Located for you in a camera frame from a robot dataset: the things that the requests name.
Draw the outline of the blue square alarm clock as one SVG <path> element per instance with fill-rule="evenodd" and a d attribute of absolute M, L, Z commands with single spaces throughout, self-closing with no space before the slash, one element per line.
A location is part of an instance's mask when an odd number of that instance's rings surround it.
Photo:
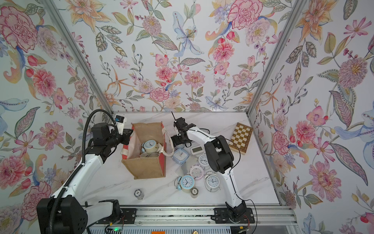
<path fill-rule="evenodd" d="M 186 160 L 189 158 L 189 153 L 185 151 L 184 149 L 177 149 L 174 151 L 172 155 L 172 160 L 179 164 L 182 165 L 186 162 Z"/>

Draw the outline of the burlap canvas bag red trim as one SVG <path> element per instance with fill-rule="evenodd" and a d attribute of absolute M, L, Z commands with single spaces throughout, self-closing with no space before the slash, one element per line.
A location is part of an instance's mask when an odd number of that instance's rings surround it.
<path fill-rule="evenodd" d="M 129 144 L 121 151 L 124 166 L 135 180 L 165 177 L 166 158 L 174 148 L 167 152 L 172 140 L 163 123 L 134 123 L 131 129 Z"/>

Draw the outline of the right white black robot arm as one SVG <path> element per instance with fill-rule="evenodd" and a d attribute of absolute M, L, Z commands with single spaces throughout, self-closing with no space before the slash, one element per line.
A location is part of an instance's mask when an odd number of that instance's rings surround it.
<path fill-rule="evenodd" d="M 175 119 L 173 126 L 176 135 L 171 137 L 173 146 L 196 142 L 204 147 L 210 168 L 221 175 L 220 183 L 226 195 L 226 211 L 224 215 L 233 222 L 239 222 L 246 212 L 247 206 L 239 197 L 239 190 L 234 178 L 234 155 L 227 139 L 213 136 L 200 130 L 195 124 L 187 124 L 185 119 Z"/>

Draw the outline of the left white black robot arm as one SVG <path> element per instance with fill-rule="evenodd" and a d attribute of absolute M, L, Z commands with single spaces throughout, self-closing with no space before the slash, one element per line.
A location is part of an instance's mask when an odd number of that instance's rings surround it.
<path fill-rule="evenodd" d="M 99 123 L 92 127 L 93 137 L 82 153 L 79 165 L 67 181 L 48 199 L 37 205 L 42 234 L 82 234 L 87 227 L 105 219 L 115 222 L 122 218 L 119 201 L 102 200 L 96 205 L 82 205 L 82 196 L 95 173 L 115 152 L 117 146 L 128 145 L 132 129 Z"/>

